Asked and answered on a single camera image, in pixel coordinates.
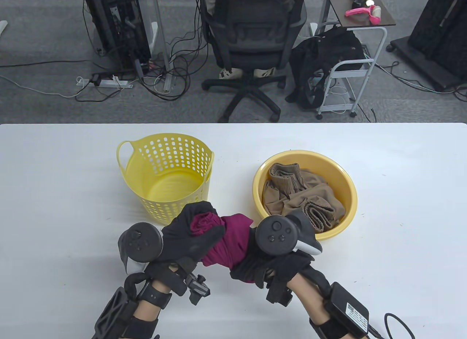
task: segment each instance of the brown cloth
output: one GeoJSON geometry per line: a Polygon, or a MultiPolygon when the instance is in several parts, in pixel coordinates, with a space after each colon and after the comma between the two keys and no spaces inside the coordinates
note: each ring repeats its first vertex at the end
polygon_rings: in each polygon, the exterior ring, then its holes
{"type": "Polygon", "coordinates": [[[317,233],[339,224],[346,210],[334,197],[332,188],[317,174],[300,170],[298,164],[274,164],[271,180],[263,190],[263,204],[271,215],[287,215],[300,208],[309,217],[317,233]]]}

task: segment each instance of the basket handle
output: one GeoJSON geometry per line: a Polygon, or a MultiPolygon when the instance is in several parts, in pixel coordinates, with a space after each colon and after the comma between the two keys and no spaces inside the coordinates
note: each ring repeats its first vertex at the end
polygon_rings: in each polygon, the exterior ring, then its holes
{"type": "Polygon", "coordinates": [[[121,173],[123,175],[125,175],[125,171],[127,170],[127,168],[126,167],[124,168],[122,166],[121,162],[120,162],[120,149],[121,149],[121,146],[123,146],[125,143],[129,143],[133,147],[133,142],[132,141],[123,141],[117,147],[117,162],[118,162],[118,166],[120,166],[120,170],[121,170],[121,173]]]}

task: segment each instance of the hand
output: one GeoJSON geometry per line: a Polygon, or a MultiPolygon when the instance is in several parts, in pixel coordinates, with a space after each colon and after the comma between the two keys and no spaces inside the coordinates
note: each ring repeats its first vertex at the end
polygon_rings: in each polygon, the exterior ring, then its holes
{"type": "Polygon", "coordinates": [[[232,279],[254,282],[260,288],[272,277],[287,283],[314,260],[312,256],[299,250],[283,256],[270,256],[258,247],[255,233],[256,229],[252,228],[247,254],[230,272],[232,279]]]}
{"type": "Polygon", "coordinates": [[[191,203],[185,205],[182,212],[172,223],[162,229],[163,249],[155,262],[178,263],[189,258],[197,263],[222,239],[224,226],[216,226],[200,236],[194,236],[191,224],[195,216],[216,210],[209,202],[191,203]]]}

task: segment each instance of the floor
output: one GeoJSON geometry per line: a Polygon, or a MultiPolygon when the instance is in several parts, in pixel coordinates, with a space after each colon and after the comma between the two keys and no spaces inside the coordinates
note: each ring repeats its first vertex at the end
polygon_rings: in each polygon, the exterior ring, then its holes
{"type": "MultiPolygon", "coordinates": [[[[48,60],[91,59],[90,47],[82,17],[83,0],[0,0],[0,20],[8,26],[0,38],[0,65],[48,60]]],[[[194,0],[159,0],[167,41],[193,30],[194,0]]],[[[409,35],[427,0],[383,0],[397,20],[388,28],[388,41],[409,35]]],[[[309,22],[318,18],[322,0],[306,0],[309,22]]],[[[301,33],[309,36],[307,26],[301,33]]],[[[372,52],[375,39],[360,36],[372,52]]],[[[193,47],[185,44],[182,48],[193,47]]],[[[383,51],[380,64],[400,60],[397,54],[383,51]]],[[[78,76],[88,77],[91,64],[57,63],[18,68],[1,68],[0,75],[21,85],[45,92],[75,94],[78,76]]],[[[283,72],[290,74],[289,69],[283,72]]],[[[423,82],[414,70],[401,63],[399,75],[423,82]]],[[[20,89],[0,78],[0,123],[168,123],[216,122],[232,99],[226,91],[202,91],[206,78],[217,77],[219,68],[212,54],[203,69],[192,76],[189,91],[174,102],[160,101],[141,85],[135,84],[105,102],[77,103],[73,99],[40,95],[20,89]]],[[[281,122],[317,122],[313,113],[300,111],[284,97],[292,90],[287,80],[285,90],[268,85],[263,89],[282,108],[281,122]]],[[[83,98],[102,99],[95,88],[83,92],[83,98]]],[[[380,70],[375,70],[363,95],[361,106],[373,122],[374,109],[378,122],[467,122],[467,104],[452,95],[437,95],[410,89],[380,70]]],[[[231,117],[231,122],[267,122],[269,110],[252,99],[244,99],[231,117]]],[[[367,122],[362,111],[355,118],[348,113],[325,113],[322,122],[367,122]]]]}

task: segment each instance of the magenta cloth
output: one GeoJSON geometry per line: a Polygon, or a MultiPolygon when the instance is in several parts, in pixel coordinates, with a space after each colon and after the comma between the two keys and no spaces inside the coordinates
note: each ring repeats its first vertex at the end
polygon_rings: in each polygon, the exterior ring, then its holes
{"type": "Polygon", "coordinates": [[[250,225],[252,223],[252,219],[242,214],[219,217],[212,212],[208,212],[195,216],[190,226],[195,236],[206,233],[214,226],[225,226],[224,237],[201,260],[203,265],[220,264],[230,270],[233,269],[247,254],[250,225]]]}

